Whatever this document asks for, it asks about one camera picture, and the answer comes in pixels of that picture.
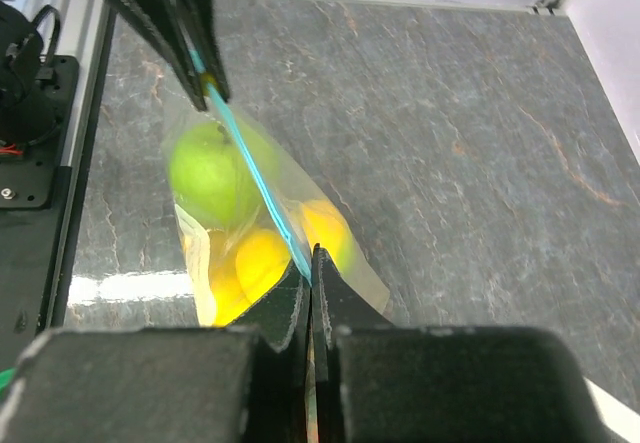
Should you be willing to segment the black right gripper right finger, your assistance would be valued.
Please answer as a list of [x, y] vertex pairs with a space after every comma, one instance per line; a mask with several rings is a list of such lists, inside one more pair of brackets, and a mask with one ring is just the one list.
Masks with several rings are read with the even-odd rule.
[[399, 327], [312, 259], [322, 442], [626, 442], [630, 410], [555, 333], [522, 325]]

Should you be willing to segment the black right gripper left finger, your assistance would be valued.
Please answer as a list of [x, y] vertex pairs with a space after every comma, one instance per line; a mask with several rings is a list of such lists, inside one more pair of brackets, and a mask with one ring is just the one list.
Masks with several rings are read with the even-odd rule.
[[302, 442], [310, 289], [296, 270], [224, 328], [50, 330], [1, 398], [5, 442]]

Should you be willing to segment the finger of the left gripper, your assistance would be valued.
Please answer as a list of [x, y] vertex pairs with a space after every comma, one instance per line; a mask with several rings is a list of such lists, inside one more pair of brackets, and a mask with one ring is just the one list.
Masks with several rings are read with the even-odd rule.
[[214, 0], [105, 0], [171, 66], [193, 106], [205, 111], [206, 82], [230, 99], [215, 36]]

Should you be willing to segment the yellow banana bunch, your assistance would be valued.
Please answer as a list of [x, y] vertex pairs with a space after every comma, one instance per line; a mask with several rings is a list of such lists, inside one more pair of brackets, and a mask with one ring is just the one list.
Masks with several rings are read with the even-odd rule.
[[[254, 225], [243, 236], [207, 230], [181, 207], [175, 208], [198, 323], [225, 326], [241, 316], [279, 282], [290, 256], [280, 235]], [[342, 273], [353, 267], [355, 241], [346, 220], [328, 200], [293, 206], [311, 247], [328, 250]]]

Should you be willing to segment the clear zip top bag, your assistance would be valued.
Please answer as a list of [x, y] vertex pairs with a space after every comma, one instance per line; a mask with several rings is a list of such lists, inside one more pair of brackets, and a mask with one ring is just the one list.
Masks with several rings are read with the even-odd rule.
[[262, 125], [219, 97], [196, 111], [176, 78], [162, 97], [162, 148], [200, 325], [238, 320], [287, 270], [308, 283], [316, 246], [350, 290], [386, 312], [389, 289], [346, 219]]

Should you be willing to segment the green apple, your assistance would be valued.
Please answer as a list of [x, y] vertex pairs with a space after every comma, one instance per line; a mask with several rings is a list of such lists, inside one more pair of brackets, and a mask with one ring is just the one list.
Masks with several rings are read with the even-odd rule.
[[199, 123], [179, 136], [168, 178], [175, 202], [204, 227], [235, 228], [263, 207], [242, 154], [216, 121]]

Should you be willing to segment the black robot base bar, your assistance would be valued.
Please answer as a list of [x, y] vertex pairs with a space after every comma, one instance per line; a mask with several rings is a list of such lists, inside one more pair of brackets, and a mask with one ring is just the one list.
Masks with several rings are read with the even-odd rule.
[[1, 6], [1, 367], [44, 327], [71, 169], [62, 163], [79, 63], [45, 43], [39, 24], [59, 12], [44, 6], [33, 19]]

